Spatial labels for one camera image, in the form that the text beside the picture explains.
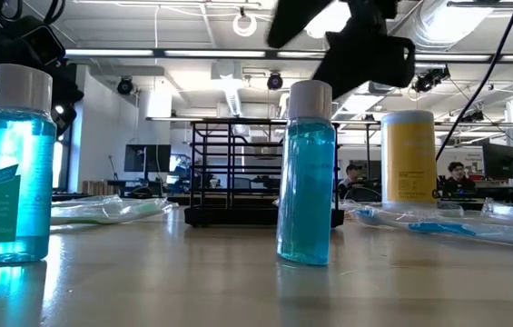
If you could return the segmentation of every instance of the plastic bottle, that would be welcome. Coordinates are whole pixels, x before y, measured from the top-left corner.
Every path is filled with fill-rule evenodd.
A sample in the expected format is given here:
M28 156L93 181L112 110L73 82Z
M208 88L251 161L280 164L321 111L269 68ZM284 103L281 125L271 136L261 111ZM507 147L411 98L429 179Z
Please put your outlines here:
M319 81L291 87L279 200L277 254L298 263L329 262L335 129L332 90Z
M48 254L56 125L52 78L0 64L0 263Z
M381 119L383 208L435 208L436 142L434 115L404 110Z

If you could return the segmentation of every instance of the black cable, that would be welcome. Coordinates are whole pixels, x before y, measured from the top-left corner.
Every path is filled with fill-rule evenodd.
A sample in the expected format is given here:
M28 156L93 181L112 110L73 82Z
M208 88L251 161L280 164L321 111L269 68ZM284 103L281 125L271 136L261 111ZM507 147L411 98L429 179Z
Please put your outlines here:
M52 0L50 3L50 7L44 16L44 23L50 24L50 20L53 19L54 13L56 12L56 7L58 6L58 0Z
M449 81L450 81L450 82L452 82L452 83L454 84L454 86L456 86L456 88L458 89L458 91L459 91L460 93L462 93L462 95L464 95L464 97L465 97L467 100L470 100L470 98L469 98L469 97L464 93L464 91L462 91L462 89L460 89L460 88L459 88L459 86L457 86L457 85L456 85L456 83L455 83L451 78L449 78ZM482 114L483 114L483 115L484 115L484 117L485 117L486 119L488 119L492 124L494 123L494 122L492 122L492 121L490 120L490 118L488 118L488 116L487 116L486 114L484 114L484 113L482 113ZM503 133L503 134L504 134L504 135L505 135L505 136L506 136L510 141L512 141L512 142L513 142L513 138L512 138L512 136L508 135L508 134L507 134L507 133L506 133L502 128L500 128L500 126L498 126L497 124L495 125L495 127L496 127L500 132L502 132L502 133Z
M64 8L66 7L66 0L60 0L60 8L58 8L58 11L56 11L57 6L58 0L52 0L50 8L48 8L48 12L44 17L44 23L46 25L55 23L63 15Z
M54 15L54 17L53 17L52 21L50 22L50 24L53 24L58 19L60 19L60 17L63 15L65 7L66 7L66 0L61 0L60 8L58 9L58 13L56 13L56 15Z
M472 106L472 104L474 103L474 100L476 100L476 98L478 97L480 92L482 92L482 89L484 88L484 85L486 84L486 82L490 78L490 75L492 74L492 71L494 70L494 66L496 65L496 63L500 59L500 54L502 53L502 48L504 47L504 44L507 42L507 38L508 38L508 35L510 34L510 30L512 29L512 25L513 25L513 11L512 11L512 16L510 17L510 20L508 21L507 27L504 30L504 34L500 38L500 42L498 43L498 47L496 49L496 53L494 53L494 56L492 57L492 61L490 62L490 67L488 68L488 71L484 75L484 78L482 78L482 81L480 82L480 86L478 87L478 89L476 90L476 92L474 93L472 98L468 101L468 103L466 104L464 109L462 109L462 111L459 113L458 117L456 118L456 122L454 122L452 127L449 129L448 136L446 136L446 139L444 140L444 143L442 143L441 147L439 148L438 154L436 154L436 161L441 156L441 153L446 148L446 145L448 145L449 140L452 137L452 134L456 130L456 127L458 127L458 124L460 123L460 121L464 117L464 114Z
M22 4L24 0L18 0L18 3L16 4L16 12L12 17L6 17L3 13L3 11L0 11L0 17L8 22L13 22L15 20L20 19L22 17Z

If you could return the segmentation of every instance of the wall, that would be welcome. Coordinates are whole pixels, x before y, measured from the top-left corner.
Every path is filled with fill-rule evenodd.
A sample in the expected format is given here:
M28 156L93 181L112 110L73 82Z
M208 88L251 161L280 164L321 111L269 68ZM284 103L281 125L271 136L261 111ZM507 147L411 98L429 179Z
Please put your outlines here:
M84 99L75 107L69 192L81 192L83 181L113 179L110 155L119 179L142 177L124 171L125 145L169 144L169 123L145 121L148 94L140 97L140 110L92 76L87 66L78 67L77 85Z

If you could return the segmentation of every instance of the person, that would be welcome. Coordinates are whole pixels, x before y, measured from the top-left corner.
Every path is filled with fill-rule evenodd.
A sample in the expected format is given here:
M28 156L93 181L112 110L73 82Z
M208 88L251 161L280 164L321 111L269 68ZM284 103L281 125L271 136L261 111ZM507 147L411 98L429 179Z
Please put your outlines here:
M353 163L349 164L345 169L347 177L340 181L338 185L339 197L342 199L351 187L362 186L363 181L360 179L363 174L363 168Z
M448 171L451 174L450 178L446 180L444 189L449 192L456 192L457 190L473 191L476 184L466 177L464 171L464 164L460 162L450 163Z

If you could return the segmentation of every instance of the computer monitor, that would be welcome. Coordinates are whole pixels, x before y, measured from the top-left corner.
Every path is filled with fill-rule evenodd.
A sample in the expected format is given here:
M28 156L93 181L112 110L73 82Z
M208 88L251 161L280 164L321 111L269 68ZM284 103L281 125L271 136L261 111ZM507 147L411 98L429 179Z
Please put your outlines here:
M487 177L513 179L513 146L483 144L482 155Z
M171 154L171 145L127 144L124 170L130 173L169 173Z

